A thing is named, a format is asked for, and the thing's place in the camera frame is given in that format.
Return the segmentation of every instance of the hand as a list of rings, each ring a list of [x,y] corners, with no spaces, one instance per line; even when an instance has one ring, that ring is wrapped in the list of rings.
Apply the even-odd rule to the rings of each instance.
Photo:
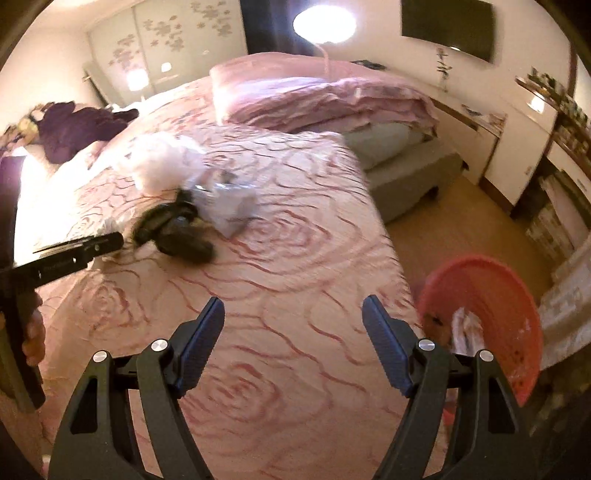
[[[35,310],[27,322],[25,329],[25,341],[22,344],[22,352],[27,357],[27,365],[36,367],[45,358],[45,325],[43,325],[43,316],[38,308],[43,304],[43,300],[38,294],[35,294]],[[0,314],[0,329],[4,328],[4,315]]]

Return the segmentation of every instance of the pink bedspread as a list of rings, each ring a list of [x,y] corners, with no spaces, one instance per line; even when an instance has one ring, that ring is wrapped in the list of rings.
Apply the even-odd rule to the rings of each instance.
[[[437,125],[431,99],[403,77],[346,61],[257,53],[211,70],[220,125],[280,132],[349,132],[371,123],[400,122],[425,132]]]
[[[103,151],[129,153],[154,130],[190,134],[259,189],[259,211],[231,240],[214,232],[213,264],[193,267],[152,245],[129,245],[102,270],[41,289],[48,353],[41,364],[53,440],[70,394],[94,352],[139,352],[194,319],[210,296],[226,304],[226,326],[199,386],[181,401],[216,479],[369,479],[385,454],[406,401],[391,388],[361,321],[375,293],[418,332],[402,269],[355,157],[330,135],[278,134],[212,125],[209,79],[134,122]],[[53,190],[66,190],[66,184]],[[141,195],[107,168],[40,216],[63,236],[96,232],[101,219],[136,214],[170,195]],[[39,242],[49,241],[41,231]],[[134,417],[148,469],[141,408]],[[432,466],[441,465],[438,444]]]

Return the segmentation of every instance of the wooden floor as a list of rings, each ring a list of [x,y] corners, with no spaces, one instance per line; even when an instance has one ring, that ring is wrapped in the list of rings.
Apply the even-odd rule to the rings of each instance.
[[[525,236],[524,227],[464,177],[436,201],[423,199],[387,230],[413,290],[443,263],[473,253],[511,267],[536,302],[552,285],[550,267]]]

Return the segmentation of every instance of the metal screw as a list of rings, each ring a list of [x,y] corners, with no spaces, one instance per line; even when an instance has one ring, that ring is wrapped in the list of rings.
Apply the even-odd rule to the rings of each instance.
[[[492,362],[495,359],[495,356],[488,350],[483,350],[480,352],[480,358],[485,362]]]
[[[418,347],[421,350],[425,350],[426,352],[431,352],[435,350],[435,343],[432,340],[425,338],[418,343]]]
[[[98,364],[101,363],[106,358],[107,358],[107,352],[105,352],[104,350],[101,350],[100,352],[96,352],[92,356],[92,359]]]
[[[161,352],[168,348],[168,342],[166,340],[156,340],[152,343],[152,350],[154,352]]]

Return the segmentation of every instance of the purple blanket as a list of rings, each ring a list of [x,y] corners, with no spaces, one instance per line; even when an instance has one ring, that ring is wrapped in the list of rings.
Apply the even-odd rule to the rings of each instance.
[[[76,104],[56,103],[39,122],[39,139],[50,163],[63,164],[96,141],[108,142],[138,117],[136,109],[112,113],[86,107],[75,112]]]

